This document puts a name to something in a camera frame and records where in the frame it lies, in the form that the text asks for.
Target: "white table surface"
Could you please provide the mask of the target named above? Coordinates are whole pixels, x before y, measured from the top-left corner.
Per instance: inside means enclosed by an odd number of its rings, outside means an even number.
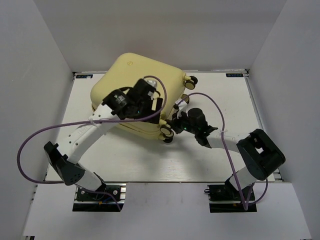
[[[229,78],[225,73],[190,73],[199,82],[193,91],[210,95],[220,106],[226,129],[249,133],[259,128],[244,77]],[[103,74],[74,80],[63,123],[87,120],[92,114],[90,91]],[[203,96],[190,97],[190,108],[199,107],[213,127],[222,126],[216,107]],[[58,140],[76,126],[60,130]],[[245,166],[238,153],[231,152],[236,170]],[[111,129],[83,155],[80,163],[106,182],[224,182],[232,174],[223,149],[200,146],[194,136],[183,132],[171,144],[147,140],[118,128]],[[59,180],[49,167],[47,180]]]
[[[76,187],[39,185],[34,240],[301,240],[310,233],[291,183],[271,183],[257,212],[210,213],[206,183],[128,183],[121,212],[72,212]],[[255,184],[257,196],[264,183]]]

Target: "yellow suitcase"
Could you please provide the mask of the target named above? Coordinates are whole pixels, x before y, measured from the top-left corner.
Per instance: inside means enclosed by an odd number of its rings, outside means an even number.
[[[113,90],[127,86],[133,87],[140,78],[147,75],[158,77],[167,91],[167,102],[160,117],[163,120],[171,119],[174,113],[173,106],[182,97],[186,87],[194,89],[197,83],[177,67],[134,53],[125,53],[118,57],[109,71],[93,86],[90,94],[92,109],[95,110]],[[157,91],[160,92],[161,97],[164,96],[160,84],[157,85]],[[159,124],[131,122],[118,124],[117,126],[146,139],[164,140]]]

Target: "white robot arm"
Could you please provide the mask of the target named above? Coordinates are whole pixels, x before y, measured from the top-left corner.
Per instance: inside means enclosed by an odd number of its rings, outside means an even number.
[[[156,105],[161,108],[163,99],[153,99],[156,88],[156,81],[139,79],[134,87],[114,90],[89,117],[91,124],[81,125],[66,138],[55,144],[49,141],[44,146],[50,165],[67,186],[75,184],[90,191],[105,191],[106,185],[101,177],[86,169],[79,161],[88,148],[118,124],[117,121],[140,119],[157,112],[157,108],[152,110],[153,101],[157,101]],[[160,113],[148,122],[159,122],[159,119]],[[100,120],[113,122],[102,123]]]
[[[172,119],[166,122],[176,134],[186,131],[194,134],[201,146],[211,149],[225,148],[222,131],[208,125],[201,109],[192,108],[186,113],[185,104],[181,99],[176,101],[175,109],[177,111],[172,115]],[[226,131],[223,138],[228,150],[240,153],[245,163],[245,167],[236,173],[241,190],[257,180],[264,181],[286,160],[279,148],[261,129],[250,133]],[[232,175],[225,181],[225,190],[233,196],[239,194],[235,176]]]

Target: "label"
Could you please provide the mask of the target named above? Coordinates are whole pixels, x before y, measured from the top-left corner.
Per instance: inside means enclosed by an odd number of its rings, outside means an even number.
[[[227,78],[243,78],[244,75],[242,73],[226,73]]]
[[[76,79],[92,79],[93,74],[78,74],[75,76]]]

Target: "white wall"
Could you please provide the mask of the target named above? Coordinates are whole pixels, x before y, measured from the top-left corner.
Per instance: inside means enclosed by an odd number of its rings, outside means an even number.
[[[288,0],[250,70],[268,133],[287,158],[313,239],[320,239],[320,2]]]
[[[184,70],[249,68],[286,0],[34,0],[72,71],[126,52]]]
[[[19,145],[61,120],[72,73],[32,0],[0,1],[0,239],[20,239],[35,185],[19,173]],[[23,168],[44,177],[42,147],[54,133],[26,146]]]

